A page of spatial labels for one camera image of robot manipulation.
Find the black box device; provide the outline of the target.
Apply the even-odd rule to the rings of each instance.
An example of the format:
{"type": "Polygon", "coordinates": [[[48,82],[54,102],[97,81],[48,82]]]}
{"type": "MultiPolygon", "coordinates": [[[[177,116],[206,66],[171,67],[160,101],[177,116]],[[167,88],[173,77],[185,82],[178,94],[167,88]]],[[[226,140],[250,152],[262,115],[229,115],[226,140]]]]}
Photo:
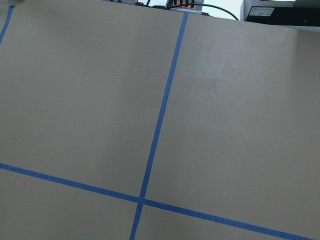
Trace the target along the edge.
{"type": "Polygon", "coordinates": [[[320,26],[320,8],[252,6],[245,22],[281,26],[320,26]]]}

